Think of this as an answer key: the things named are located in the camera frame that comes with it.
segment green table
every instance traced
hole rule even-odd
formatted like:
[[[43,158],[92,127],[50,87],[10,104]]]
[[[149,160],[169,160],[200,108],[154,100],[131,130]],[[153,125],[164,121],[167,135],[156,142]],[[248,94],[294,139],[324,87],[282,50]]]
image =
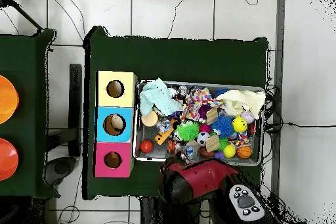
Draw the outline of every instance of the green table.
[[[96,195],[158,195],[159,164],[135,160],[130,178],[92,177],[95,113],[95,72],[134,72],[138,79],[216,83],[265,87],[265,38],[254,41],[150,39],[108,37],[103,27],[94,27],[84,40],[83,197]],[[245,167],[260,184],[261,167]]]
[[[0,74],[15,86],[20,102],[12,118],[0,124],[0,137],[17,149],[19,164],[12,177],[0,181],[0,196],[54,197],[43,182],[46,153],[45,57],[54,31],[0,35]]]

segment yellow smiley ball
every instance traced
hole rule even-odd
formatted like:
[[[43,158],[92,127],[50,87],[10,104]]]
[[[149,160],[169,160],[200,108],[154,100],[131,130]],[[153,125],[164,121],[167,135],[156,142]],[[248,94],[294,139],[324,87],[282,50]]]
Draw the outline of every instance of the yellow smiley ball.
[[[242,117],[236,117],[232,122],[235,132],[244,132],[247,129],[247,122]]]
[[[236,147],[232,146],[232,145],[227,145],[224,148],[223,152],[224,152],[224,156],[226,158],[231,158],[231,157],[233,157],[236,154]]]

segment shape sorter box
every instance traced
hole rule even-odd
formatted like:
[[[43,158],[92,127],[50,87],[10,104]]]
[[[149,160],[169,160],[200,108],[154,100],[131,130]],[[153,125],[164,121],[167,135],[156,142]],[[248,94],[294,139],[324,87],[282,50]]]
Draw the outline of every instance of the shape sorter box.
[[[107,157],[113,153],[118,157],[119,163],[114,163],[114,168],[109,167]],[[107,143],[97,142],[95,152],[95,177],[127,178],[133,169],[132,145],[131,143]]]
[[[118,115],[123,120],[123,129],[117,135],[110,135],[104,129],[104,122],[110,115]],[[133,135],[134,108],[98,107],[97,142],[130,143]]]
[[[138,79],[136,75],[132,72],[99,70],[96,72],[96,77],[98,79],[98,92],[96,92],[98,106],[129,108],[134,106],[135,85]]]

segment light blue cloth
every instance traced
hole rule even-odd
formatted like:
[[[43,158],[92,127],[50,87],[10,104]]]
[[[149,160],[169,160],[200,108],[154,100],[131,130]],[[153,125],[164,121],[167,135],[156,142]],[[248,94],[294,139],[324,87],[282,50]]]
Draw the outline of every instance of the light blue cloth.
[[[169,116],[173,112],[180,111],[181,103],[172,99],[175,90],[167,88],[164,82],[157,78],[144,85],[140,93],[140,111],[144,116],[148,116],[155,105],[165,116]]]

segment orange bowl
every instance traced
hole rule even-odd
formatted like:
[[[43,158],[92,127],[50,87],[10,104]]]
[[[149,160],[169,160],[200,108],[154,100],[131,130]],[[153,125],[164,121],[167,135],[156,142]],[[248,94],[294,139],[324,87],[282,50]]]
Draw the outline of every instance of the orange bowl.
[[[18,152],[7,140],[0,138],[0,181],[11,177],[18,167]]]
[[[12,83],[0,76],[0,123],[7,121],[18,107],[18,93]]]

